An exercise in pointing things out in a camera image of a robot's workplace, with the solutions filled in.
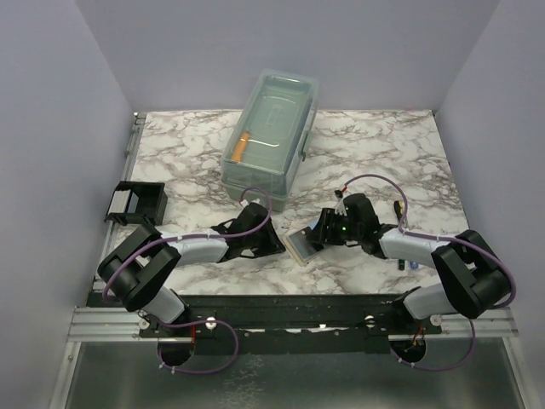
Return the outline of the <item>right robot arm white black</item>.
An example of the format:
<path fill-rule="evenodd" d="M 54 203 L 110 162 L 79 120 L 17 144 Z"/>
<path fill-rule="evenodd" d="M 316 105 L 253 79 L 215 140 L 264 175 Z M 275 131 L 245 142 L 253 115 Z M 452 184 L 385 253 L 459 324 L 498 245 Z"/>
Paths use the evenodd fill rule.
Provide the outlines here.
<path fill-rule="evenodd" d="M 439 239 L 403 233 L 393 224 L 381 223 L 362 193 L 348 195 L 335 208 L 322 209 L 306 240 L 313 245 L 358 246 L 382 260 L 403 259 L 435 269 L 440 283 L 405 293 L 392 312 L 393 327 L 404 334 L 436 314 L 476 319 L 512 294 L 507 273 L 480 234 L 466 230 Z"/>

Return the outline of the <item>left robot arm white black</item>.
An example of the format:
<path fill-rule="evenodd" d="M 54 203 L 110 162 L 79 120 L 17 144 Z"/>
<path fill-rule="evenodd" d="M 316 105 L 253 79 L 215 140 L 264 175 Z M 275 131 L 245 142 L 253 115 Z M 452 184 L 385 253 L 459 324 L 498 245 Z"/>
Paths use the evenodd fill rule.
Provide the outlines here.
<path fill-rule="evenodd" d="M 101 261 L 97 274 L 106 284 L 105 299 L 112 293 L 127 311 L 153 316 L 168 335 L 178 337 L 189 317 L 180 296 L 165 286 L 175 268 L 284 252 L 269 210 L 252 202 L 237 217 L 198 233 L 163 233 L 144 223 Z"/>

